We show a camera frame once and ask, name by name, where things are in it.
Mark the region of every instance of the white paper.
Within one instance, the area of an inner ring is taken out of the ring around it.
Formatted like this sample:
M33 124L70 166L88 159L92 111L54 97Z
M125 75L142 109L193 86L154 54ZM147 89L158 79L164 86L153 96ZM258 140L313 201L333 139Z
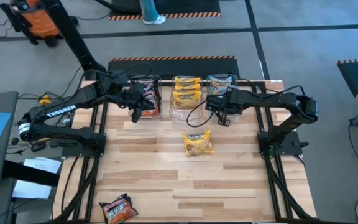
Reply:
M24 161L25 166L52 172L54 174L56 174L59 170L60 164L60 161L47 159L44 157L36 157L35 159L26 159ZM51 189L51 186L18 180L13 190L12 197L48 199Z

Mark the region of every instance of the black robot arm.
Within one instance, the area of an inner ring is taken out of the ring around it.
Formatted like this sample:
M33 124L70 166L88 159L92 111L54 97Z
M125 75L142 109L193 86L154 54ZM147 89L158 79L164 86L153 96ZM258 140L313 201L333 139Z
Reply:
M266 160L266 169L269 177L276 183L283 196L288 200L294 212L301 219L316 220L308 215L296 202L291 193L279 179L269 159L271 153L299 154L307 143L299 142L298 135L293 132L301 124L311 124L318 120L318 104L305 95L294 93L252 93L247 90L228 88L221 96L207 96L206 110L210 110L218 117L218 124L229 126L229 114L242 114L249 107L285 108L291 116L279 126L272 126L267 133L258 133L258 142L262 158Z
M78 108L92 108L108 101L120 108L134 110L132 122L137 122L142 110L154 109L154 104L143 98L144 86L131 83L123 89L126 79L105 78L80 88L73 96L55 100L53 103L32 108L18 122L20 138L23 141L37 141L41 138L77 140L87 148L96 147L105 138L102 133L94 133L92 128L70 129L45 124L45 121Z
M242 111L253 106L285 108L291 116L281 125L269 129L271 142L281 143L289 132L301 124L311 124L318 120L318 104L305 95L294 93L256 94L247 90L228 88L223 96L207 96L206 109L216 113L218 124L229 126L229 114L242 114Z

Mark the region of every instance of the wooden tabletop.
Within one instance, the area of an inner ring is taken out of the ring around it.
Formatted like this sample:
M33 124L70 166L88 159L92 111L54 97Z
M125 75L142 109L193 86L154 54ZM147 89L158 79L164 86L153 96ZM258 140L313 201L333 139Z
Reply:
M266 86L283 90L281 81L266 81ZM112 202L123 193L128 193L139 213L131 222L274 221L267 173L256 137L259 129L255 108L246 109L228 128L212 121L200 128L191 128L172 123L170 91L170 87L162 87L160 121L142 120L135 124L128 110L109 105L107 143L99 163L91 222L104 222L99 202ZM89 126L91 114L91 109L76 110L73 128ZM275 124L289 115L285 109L272 109ZM267 128L265 110L262 116ZM214 154L186 157L182 134L208 129ZM63 189L73 161L74 158L68 158L63 163L53 205L55 217L60 214ZM82 161L78 159L68 183L65 207L76 194ZM282 161L289 191L304 210L315 217L303 164L293 156L282 156ZM284 217L282 195L278 189L277 192ZM85 192L80 218L85 215L87 197Z

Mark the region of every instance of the yellow noodle package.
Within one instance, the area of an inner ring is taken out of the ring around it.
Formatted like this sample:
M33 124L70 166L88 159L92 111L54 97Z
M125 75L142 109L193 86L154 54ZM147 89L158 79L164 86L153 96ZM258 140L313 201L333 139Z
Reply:
M177 87L186 87L198 84L200 78L178 78L175 77L175 86Z
M218 78L212 78L211 79L211 86L215 88L222 88L222 87L229 87L231 86L232 78L229 77L225 80L220 80Z
M188 92L188 91L200 91L200 90L201 90L200 84L192 85L192 86L188 86L188 87L175 86L175 91L178 93L183 93L183 92Z
M174 107L195 108L200 103L201 91L173 92Z
M209 141L211 130L198 134L184 134L186 156L195 156L202 153L213 153L212 144Z

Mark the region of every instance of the orange vacuum cleaner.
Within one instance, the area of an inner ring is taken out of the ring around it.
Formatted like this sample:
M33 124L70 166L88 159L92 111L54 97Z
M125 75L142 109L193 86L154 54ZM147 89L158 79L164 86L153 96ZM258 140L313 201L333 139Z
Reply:
M60 31L45 12L39 0L11 0L10 4L0 4L16 32L22 32L32 44L44 40L48 47L57 45ZM74 25L78 19L70 16Z

